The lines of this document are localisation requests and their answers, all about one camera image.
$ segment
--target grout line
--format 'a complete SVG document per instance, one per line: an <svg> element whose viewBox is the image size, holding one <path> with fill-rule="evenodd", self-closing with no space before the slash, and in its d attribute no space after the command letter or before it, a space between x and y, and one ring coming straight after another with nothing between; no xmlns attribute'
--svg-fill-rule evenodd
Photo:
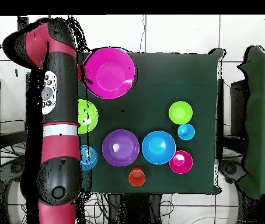
<svg viewBox="0 0 265 224"><path fill-rule="evenodd" d="M145 15L145 37L144 37L144 39L145 39L145 52L146 52L146 32L147 32L147 15Z"/></svg>
<svg viewBox="0 0 265 224"><path fill-rule="evenodd" d="M2 60L0 59L0 62L12 62L12 61L9 59L8 60L7 59L2 59Z"/></svg>
<svg viewBox="0 0 265 224"><path fill-rule="evenodd" d="M161 206L168 207L168 204L162 204ZM181 204L174 204L174 207L215 207L215 205L181 205ZM217 207L232 207L232 208L238 208L237 205L217 205Z"/></svg>
<svg viewBox="0 0 265 224"><path fill-rule="evenodd" d="M240 63L242 63L243 61L222 61L222 62L240 62Z"/></svg>
<svg viewBox="0 0 265 224"><path fill-rule="evenodd" d="M221 43L221 15L219 15L219 45Z"/></svg>
<svg viewBox="0 0 265 224"><path fill-rule="evenodd" d="M214 224L217 217L217 195L214 195Z"/></svg>
<svg viewBox="0 0 265 224"><path fill-rule="evenodd" d="M21 206L26 204L8 204L8 205L14 205L14 206ZM94 206L94 204L85 204L85 206ZM168 204L162 204L163 207L169 207ZM174 207L215 207L215 205L182 205L182 204L176 204L173 205ZM238 208L237 205L217 205L217 207L226 207L226 208Z"/></svg>

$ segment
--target light blue cup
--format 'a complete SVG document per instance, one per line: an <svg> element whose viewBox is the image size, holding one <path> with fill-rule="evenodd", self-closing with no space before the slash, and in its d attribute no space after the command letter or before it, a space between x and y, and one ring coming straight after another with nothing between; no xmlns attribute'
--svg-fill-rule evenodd
<svg viewBox="0 0 265 224"><path fill-rule="evenodd" d="M191 124L182 124L178 127L178 136L182 140L191 140L195 136L195 129Z"/></svg>
<svg viewBox="0 0 265 224"><path fill-rule="evenodd" d="M90 170L95 167L98 161L98 155L91 146L82 145L81 146L81 167L83 171Z"/></svg>
<svg viewBox="0 0 265 224"><path fill-rule="evenodd" d="M162 165L169 162L175 154L173 137L165 131L149 133L143 140L142 153L152 164Z"/></svg>

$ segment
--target white tile wall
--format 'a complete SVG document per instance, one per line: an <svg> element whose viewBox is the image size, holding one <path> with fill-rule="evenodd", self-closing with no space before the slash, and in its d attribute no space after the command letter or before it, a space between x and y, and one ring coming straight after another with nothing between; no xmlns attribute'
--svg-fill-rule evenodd
<svg viewBox="0 0 265 224"><path fill-rule="evenodd" d="M29 16L33 22L46 16ZM144 32L143 15L106 15L74 16L81 24L88 47L98 48L118 46L138 52ZM16 16L0 16L0 44L4 38L17 31ZM250 45L261 45L265 48L265 15L147 15L147 31L143 35L141 51L148 53L208 53L213 48L226 49L222 64L222 76L228 86L232 82L244 79L237 69L243 60L245 50ZM25 73L24 69L11 61L0 49L1 120L25 119ZM231 123L231 101L229 87L224 86L224 123ZM22 124L2 126L3 130L22 129ZM230 133L230 126L225 126L225 133ZM224 151L231 156L232 152ZM170 215L163 216L163 224L235 224L238 212L238 198L234 185L224 182L219 175L218 185L222 188L219 195L180 195L165 194L163 200L172 200L175 206ZM10 204L23 204L19 183L13 183ZM93 207L88 206L93 214ZM20 224L22 210L19 206L9 207L13 224ZM161 213L169 213L168 202L161 206Z"/></svg>

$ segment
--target red cup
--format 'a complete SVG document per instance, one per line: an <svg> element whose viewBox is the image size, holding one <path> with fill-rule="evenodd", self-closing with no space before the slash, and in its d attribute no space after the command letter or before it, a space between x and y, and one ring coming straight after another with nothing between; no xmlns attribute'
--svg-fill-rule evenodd
<svg viewBox="0 0 265 224"><path fill-rule="evenodd" d="M132 186L141 186L145 182L145 174L139 167L135 167L130 172L128 180Z"/></svg>

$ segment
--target plastic bowl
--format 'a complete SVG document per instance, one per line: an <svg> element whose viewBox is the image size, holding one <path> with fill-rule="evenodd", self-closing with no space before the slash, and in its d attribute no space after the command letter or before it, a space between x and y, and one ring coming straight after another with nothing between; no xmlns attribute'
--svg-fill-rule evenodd
<svg viewBox="0 0 265 224"><path fill-rule="evenodd" d="M169 117L175 124L186 124L193 116L193 109L185 101L177 101L170 106Z"/></svg>
<svg viewBox="0 0 265 224"><path fill-rule="evenodd" d="M184 174L191 170L191 167L193 166L193 158L186 151L179 150L175 152L169 165L174 173Z"/></svg>
<svg viewBox="0 0 265 224"><path fill-rule="evenodd" d="M87 100L78 100L78 122L80 124L78 128L79 134L85 134L91 132L95 128L98 122L98 112L93 103Z"/></svg>
<svg viewBox="0 0 265 224"><path fill-rule="evenodd" d="M113 166L123 167L131 164L138 157L139 151L137 137L125 129L109 133L102 143L103 157Z"/></svg>
<svg viewBox="0 0 265 224"><path fill-rule="evenodd" d="M155 165L169 162L175 153L175 149L173 137L165 131L149 133L142 143L144 158Z"/></svg>

